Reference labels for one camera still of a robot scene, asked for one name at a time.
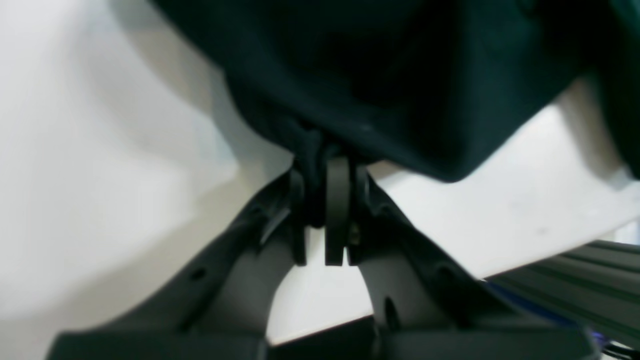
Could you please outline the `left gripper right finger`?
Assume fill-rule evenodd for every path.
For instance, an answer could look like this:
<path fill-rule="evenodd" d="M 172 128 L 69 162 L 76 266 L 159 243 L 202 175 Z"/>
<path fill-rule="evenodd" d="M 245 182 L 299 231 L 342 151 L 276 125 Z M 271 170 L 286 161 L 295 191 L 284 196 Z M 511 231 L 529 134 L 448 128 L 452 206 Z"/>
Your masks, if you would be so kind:
<path fill-rule="evenodd" d="M 375 360 L 596 360 L 589 331 L 512 305 L 417 230 L 366 167 L 326 168 L 326 265 L 365 281 Z"/>

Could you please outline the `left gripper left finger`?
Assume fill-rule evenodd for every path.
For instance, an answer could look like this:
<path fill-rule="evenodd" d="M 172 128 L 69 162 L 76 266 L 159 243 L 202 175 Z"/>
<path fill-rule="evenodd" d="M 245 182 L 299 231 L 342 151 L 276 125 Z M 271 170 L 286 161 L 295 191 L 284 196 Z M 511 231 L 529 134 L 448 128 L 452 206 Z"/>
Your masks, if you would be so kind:
<path fill-rule="evenodd" d="M 61 333 L 50 360 L 266 360 L 275 292 L 306 264 L 305 182 L 291 168 L 169 282 L 125 314 Z"/>

